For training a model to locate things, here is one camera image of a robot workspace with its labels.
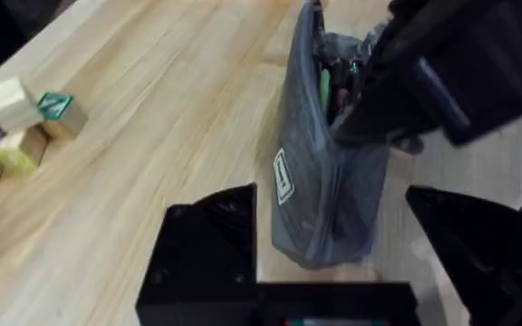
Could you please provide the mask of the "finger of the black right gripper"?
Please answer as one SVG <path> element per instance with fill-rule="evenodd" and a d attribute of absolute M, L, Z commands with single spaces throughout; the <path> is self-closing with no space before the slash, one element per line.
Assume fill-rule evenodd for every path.
<path fill-rule="evenodd" d="M 387 61 L 449 142 L 522 117 L 522 0 L 392 1 Z"/>
<path fill-rule="evenodd" d="M 393 143 L 439 129 L 430 87 L 415 68 L 429 49 L 423 43 L 401 50 L 382 43 L 367 47 L 367 59 L 353 86 L 352 108 L 333 124 L 335 139 L 354 145 Z"/>

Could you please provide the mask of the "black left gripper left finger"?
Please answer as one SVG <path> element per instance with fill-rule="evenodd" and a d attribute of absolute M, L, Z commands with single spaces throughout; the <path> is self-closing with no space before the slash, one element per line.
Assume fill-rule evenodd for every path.
<path fill-rule="evenodd" d="M 135 303 L 140 324 L 249 325 L 256 300 L 256 184 L 169 206 Z"/>

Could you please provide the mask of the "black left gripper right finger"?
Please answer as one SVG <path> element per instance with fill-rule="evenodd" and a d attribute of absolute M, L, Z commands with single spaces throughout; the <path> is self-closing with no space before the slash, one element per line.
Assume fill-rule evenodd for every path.
<path fill-rule="evenodd" d="M 522 207 L 410 186 L 408 205 L 471 325 L 522 325 Z"/>

